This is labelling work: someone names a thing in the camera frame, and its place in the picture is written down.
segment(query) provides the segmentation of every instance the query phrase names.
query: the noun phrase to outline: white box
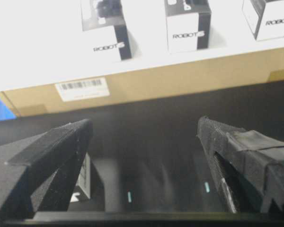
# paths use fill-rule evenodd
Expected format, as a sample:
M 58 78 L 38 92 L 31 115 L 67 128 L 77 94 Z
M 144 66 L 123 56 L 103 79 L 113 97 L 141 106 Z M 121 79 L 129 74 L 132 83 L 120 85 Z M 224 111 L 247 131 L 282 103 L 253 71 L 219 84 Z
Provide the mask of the white box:
M 207 0 L 165 0 L 170 53 L 208 47 L 211 10 Z
M 243 13 L 256 40 L 284 37 L 284 0 L 244 0 Z

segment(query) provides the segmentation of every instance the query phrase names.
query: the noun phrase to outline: barcode label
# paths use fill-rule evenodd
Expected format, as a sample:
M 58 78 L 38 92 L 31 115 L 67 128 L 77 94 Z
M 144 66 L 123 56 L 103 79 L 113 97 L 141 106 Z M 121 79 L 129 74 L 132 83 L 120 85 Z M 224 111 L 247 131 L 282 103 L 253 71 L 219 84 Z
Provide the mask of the barcode label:
M 61 89 L 69 90 L 69 89 L 78 89 L 78 88 L 86 88 L 86 87 L 94 87 L 94 86 L 101 86 L 102 82 L 100 79 L 94 80 L 86 80 L 81 82 L 74 82 L 74 83 L 65 83 L 61 84 Z
M 64 102 L 110 95 L 105 78 L 71 81 L 55 86 Z

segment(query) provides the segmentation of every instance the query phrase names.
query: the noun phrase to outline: product box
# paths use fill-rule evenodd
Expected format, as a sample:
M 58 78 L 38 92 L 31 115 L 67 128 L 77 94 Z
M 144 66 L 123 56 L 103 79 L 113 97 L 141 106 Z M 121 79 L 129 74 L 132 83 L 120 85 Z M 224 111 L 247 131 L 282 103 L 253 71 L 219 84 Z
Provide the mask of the product box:
M 211 10 L 207 0 L 165 0 L 170 53 L 208 47 Z
M 284 37 L 284 0 L 244 0 L 243 13 L 256 40 Z
M 132 57 L 120 0 L 81 0 L 82 27 L 92 33 L 91 51 L 106 61 Z

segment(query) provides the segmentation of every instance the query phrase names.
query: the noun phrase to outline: white label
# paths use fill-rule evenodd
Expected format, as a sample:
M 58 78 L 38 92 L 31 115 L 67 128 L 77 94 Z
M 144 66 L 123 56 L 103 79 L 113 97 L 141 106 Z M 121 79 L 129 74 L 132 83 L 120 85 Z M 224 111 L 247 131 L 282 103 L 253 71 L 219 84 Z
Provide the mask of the white label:
M 199 14 L 190 13 L 167 17 L 169 52 L 195 51 L 198 37 L 205 35 L 199 31 Z
M 90 199 L 90 157 L 86 154 L 80 170 L 78 185 Z
M 109 96 L 105 78 L 86 79 L 55 84 L 64 102 Z
M 284 37 L 284 0 L 266 4 L 257 40 Z
M 254 34 L 257 29 L 257 24 L 259 22 L 259 16 L 251 3 L 251 0 L 244 0 L 243 12 L 246 17 L 246 20 L 249 24 L 249 27 Z

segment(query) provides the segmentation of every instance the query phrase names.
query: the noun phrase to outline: textured black surface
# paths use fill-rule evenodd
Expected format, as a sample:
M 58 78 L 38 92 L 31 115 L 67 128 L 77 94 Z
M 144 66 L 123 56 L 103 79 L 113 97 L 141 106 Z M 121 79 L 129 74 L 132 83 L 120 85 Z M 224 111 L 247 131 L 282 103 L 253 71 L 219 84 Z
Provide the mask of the textured black surface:
M 90 118 L 89 153 L 104 185 L 104 204 L 91 209 L 223 211 L 196 137 L 203 115 L 284 141 L 284 82 L 0 122 L 0 145 Z
M 236 188 L 242 188 L 236 186 L 239 184 L 233 184 L 239 175 L 253 185 L 262 197 L 263 202 L 260 202 L 258 207 L 261 208 L 257 212 L 284 211 L 284 142 L 269 138 L 257 131 L 234 128 L 210 120 L 208 117 L 200 119 L 198 137 L 204 148 L 216 188 L 220 197 L 225 198 L 230 211 L 240 212 L 240 205 L 248 201 L 239 200 L 243 197 L 243 193 L 233 193 Z M 227 166 L 232 166 L 238 172 L 237 175 L 233 175 L 234 179 L 229 181 L 227 181 L 230 178 L 228 175 L 232 171 L 224 170 Z
M 66 211 L 91 137 L 83 120 L 0 146 L 0 222 Z

